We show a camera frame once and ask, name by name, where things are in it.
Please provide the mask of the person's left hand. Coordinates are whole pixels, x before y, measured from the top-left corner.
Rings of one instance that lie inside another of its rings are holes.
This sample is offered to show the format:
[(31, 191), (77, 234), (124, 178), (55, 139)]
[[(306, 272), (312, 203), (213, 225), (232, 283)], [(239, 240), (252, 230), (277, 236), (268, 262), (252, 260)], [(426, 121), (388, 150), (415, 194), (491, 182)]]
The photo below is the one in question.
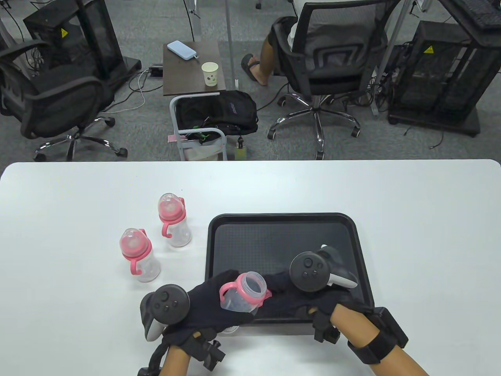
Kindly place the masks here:
[(229, 327), (251, 323), (254, 320), (252, 313), (229, 311), (220, 306), (220, 288), (235, 281), (239, 275), (239, 271), (229, 269), (190, 290), (188, 315), (178, 324), (168, 328), (163, 340), (168, 345), (181, 346), (201, 329), (210, 328), (218, 334)]

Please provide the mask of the person's right hand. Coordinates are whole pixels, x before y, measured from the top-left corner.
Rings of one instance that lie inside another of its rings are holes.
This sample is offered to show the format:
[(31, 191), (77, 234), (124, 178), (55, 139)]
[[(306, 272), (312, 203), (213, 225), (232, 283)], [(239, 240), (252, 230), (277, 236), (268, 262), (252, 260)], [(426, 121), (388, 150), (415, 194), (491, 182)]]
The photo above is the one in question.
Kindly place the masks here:
[(263, 276), (271, 297), (258, 308), (258, 314), (265, 316), (306, 317), (306, 311), (316, 308), (331, 317), (336, 306), (341, 305), (363, 314), (372, 308), (353, 297), (351, 291), (338, 285), (327, 285), (317, 292), (304, 292), (291, 281), (288, 271)]

